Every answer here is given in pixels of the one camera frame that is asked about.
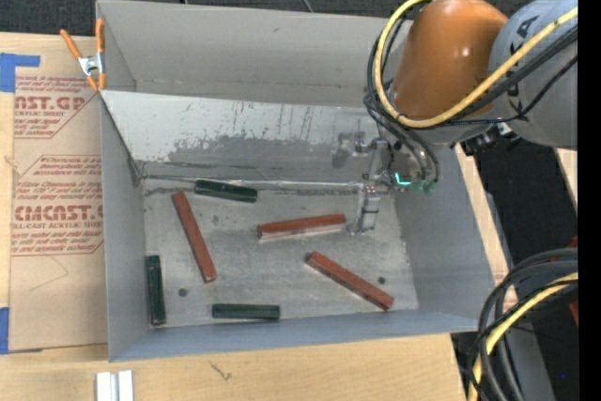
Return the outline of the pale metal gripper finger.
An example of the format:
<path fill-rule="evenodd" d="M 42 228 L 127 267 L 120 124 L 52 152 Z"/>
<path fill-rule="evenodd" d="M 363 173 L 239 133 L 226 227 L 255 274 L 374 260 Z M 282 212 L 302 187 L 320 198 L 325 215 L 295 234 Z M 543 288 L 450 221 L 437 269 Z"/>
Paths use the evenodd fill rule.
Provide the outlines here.
<path fill-rule="evenodd" d="M 375 185 L 365 187 L 365 196 L 363 200 L 363 230 L 373 230 L 376 227 L 381 196 Z"/>
<path fill-rule="evenodd" d="M 363 206 L 364 206 L 364 199 L 360 196 L 357 201 L 357 207 L 356 207 L 356 211 L 353 215 L 353 218 L 347 225 L 347 232 L 351 236 L 360 235 L 363 232 L 363 229 L 362 229 Z"/>

